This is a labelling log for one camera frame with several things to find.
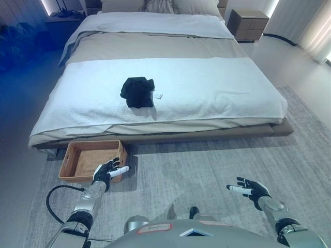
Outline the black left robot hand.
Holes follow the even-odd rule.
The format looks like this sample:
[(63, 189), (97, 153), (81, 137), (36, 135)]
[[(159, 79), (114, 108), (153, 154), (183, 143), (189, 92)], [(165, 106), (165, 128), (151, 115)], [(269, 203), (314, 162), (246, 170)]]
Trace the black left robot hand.
[(105, 164), (100, 164), (93, 174), (93, 182), (102, 181), (106, 184), (105, 192), (110, 188), (110, 181), (113, 177), (117, 177), (130, 170), (129, 166), (120, 167), (119, 157), (109, 160)]

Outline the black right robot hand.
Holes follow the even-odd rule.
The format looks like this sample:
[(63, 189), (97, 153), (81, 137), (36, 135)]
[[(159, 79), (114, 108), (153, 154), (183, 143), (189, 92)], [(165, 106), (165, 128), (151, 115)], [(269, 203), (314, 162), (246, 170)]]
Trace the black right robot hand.
[(241, 194), (243, 197), (249, 198), (254, 203), (255, 208), (262, 211), (258, 204), (258, 200), (264, 196), (271, 198), (267, 187), (257, 181), (252, 181), (243, 177), (237, 177), (236, 179), (237, 185), (227, 184), (226, 188), (230, 191)]

